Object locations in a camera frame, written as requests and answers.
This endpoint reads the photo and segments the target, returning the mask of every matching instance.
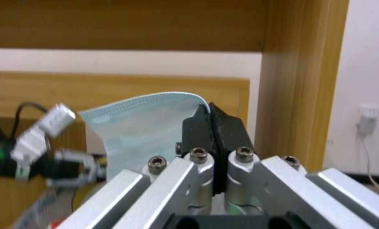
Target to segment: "power plug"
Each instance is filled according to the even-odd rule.
[[[379,106],[361,104],[361,117],[357,124],[358,134],[361,136],[371,135],[376,127],[379,116]]]

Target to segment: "metal frame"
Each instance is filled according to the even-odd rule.
[[[61,223],[58,229],[110,228],[149,185],[148,176],[123,170]]]
[[[187,214],[201,186],[213,178],[213,172],[210,154],[203,164],[175,158],[114,228],[162,228],[172,214]]]
[[[270,214],[293,212],[313,228],[372,228],[277,156],[242,163],[232,152],[228,174],[258,197]]]
[[[307,178],[362,219],[379,228],[379,195],[336,169],[327,169]]]

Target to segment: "white wall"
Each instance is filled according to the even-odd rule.
[[[355,127],[361,103],[379,105],[379,0],[349,2],[324,167],[366,172],[363,145]],[[379,174],[379,118],[366,143],[371,172]]]
[[[261,53],[0,49],[0,71],[166,74],[250,79],[247,131],[255,137]]]

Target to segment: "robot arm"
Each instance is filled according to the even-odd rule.
[[[210,108],[183,122],[172,162],[123,170],[59,228],[379,228],[377,194],[335,169],[261,160],[241,121]],[[213,199],[229,215],[208,215]]]

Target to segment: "black cable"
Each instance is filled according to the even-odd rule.
[[[10,138],[11,139],[15,139],[15,132],[17,132],[17,128],[18,128],[18,123],[19,123],[19,114],[21,113],[21,110],[26,107],[26,106],[32,106],[44,113],[47,113],[48,112],[48,109],[46,109],[45,107],[41,106],[40,104],[38,103],[34,103],[34,102],[24,102],[24,103],[21,103],[18,108],[17,108],[17,111],[15,112],[15,119],[14,119],[14,126],[12,127],[12,132],[11,132],[11,135],[10,135]]]

